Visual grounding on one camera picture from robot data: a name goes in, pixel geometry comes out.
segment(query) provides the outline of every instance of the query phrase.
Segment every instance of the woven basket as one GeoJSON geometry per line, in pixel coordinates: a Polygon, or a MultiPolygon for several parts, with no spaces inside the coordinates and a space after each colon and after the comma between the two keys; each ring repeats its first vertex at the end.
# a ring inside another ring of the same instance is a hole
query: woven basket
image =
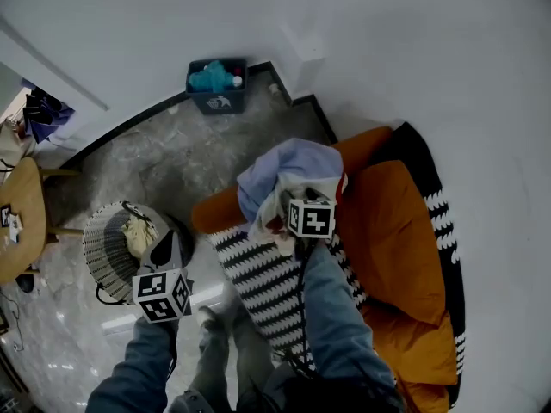
{"type": "Polygon", "coordinates": [[[128,252],[127,238],[121,230],[131,215],[145,220],[159,235],[175,229],[170,219],[151,208],[128,202],[115,202],[94,213],[84,228],[83,250],[86,264],[97,283],[96,296],[106,305],[133,303],[132,278],[138,272],[139,261],[128,252]],[[115,301],[101,300],[100,289],[115,301]]]}

